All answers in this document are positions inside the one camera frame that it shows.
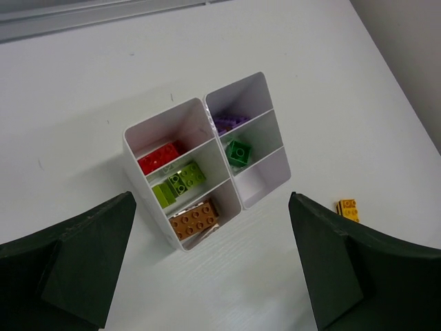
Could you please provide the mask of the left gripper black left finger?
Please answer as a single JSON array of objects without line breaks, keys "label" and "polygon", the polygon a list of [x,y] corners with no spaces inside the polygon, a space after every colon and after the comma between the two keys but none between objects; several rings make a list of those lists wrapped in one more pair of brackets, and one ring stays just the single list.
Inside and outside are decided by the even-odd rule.
[{"label": "left gripper black left finger", "polygon": [[127,191],[1,244],[1,329],[105,328],[135,212]]}]

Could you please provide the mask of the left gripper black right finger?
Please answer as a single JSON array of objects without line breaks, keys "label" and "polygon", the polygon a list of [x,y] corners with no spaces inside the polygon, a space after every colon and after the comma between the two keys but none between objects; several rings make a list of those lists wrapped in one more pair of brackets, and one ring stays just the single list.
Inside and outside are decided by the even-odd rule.
[{"label": "left gripper black right finger", "polygon": [[319,330],[439,330],[440,250],[293,192],[289,214]]}]

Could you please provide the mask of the yellow lego brick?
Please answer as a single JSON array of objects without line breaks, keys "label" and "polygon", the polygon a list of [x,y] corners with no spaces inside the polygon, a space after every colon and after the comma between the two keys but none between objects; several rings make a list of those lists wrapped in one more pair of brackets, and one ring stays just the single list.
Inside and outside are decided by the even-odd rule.
[{"label": "yellow lego brick", "polygon": [[340,216],[359,223],[358,209],[355,199],[341,199],[336,203],[336,212]]}]

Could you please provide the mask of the orange lego plate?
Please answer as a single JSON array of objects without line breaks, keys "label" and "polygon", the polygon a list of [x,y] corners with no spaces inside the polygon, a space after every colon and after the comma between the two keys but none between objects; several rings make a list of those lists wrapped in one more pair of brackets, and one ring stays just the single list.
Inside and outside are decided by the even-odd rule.
[{"label": "orange lego plate", "polygon": [[199,207],[208,207],[208,208],[211,208],[212,210],[215,210],[215,205],[214,205],[214,202],[212,201],[212,199],[205,199],[205,200],[199,201],[197,203],[194,203],[192,205],[189,205],[187,207],[187,210],[193,210],[193,209],[199,208]]},{"label": "orange lego plate", "polygon": [[170,224],[180,241],[217,224],[218,213],[208,207],[184,210],[169,219]]}]

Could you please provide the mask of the lime green lego brick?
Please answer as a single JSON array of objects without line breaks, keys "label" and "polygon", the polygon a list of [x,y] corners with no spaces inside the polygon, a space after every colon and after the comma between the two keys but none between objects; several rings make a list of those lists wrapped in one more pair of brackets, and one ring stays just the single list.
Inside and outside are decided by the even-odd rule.
[{"label": "lime green lego brick", "polygon": [[179,197],[188,190],[204,183],[206,177],[197,162],[192,161],[167,178],[175,197]]}]

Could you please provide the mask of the red lego brick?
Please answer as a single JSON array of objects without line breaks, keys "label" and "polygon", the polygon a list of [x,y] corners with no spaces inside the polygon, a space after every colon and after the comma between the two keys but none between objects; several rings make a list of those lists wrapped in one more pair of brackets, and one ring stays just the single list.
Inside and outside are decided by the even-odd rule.
[{"label": "red lego brick", "polygon": [[185,154],[187,148],[180,142],[174,141],[167,143],[153,152],[138,159],[138,164],[144,175],[159,169],[167,163],[175,160],[179,156]]}]

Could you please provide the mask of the purple lego brick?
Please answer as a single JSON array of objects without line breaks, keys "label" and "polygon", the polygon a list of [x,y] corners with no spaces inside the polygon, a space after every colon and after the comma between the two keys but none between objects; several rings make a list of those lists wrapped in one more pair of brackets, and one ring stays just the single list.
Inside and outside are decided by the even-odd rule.
[{"label": "purple lego brick", "polygon": [[236,114],[223,114],[214,117],[214,125],[217,129],[218,135],[222,136],[225,133],[243,125],[250,120],[247,116]]}]

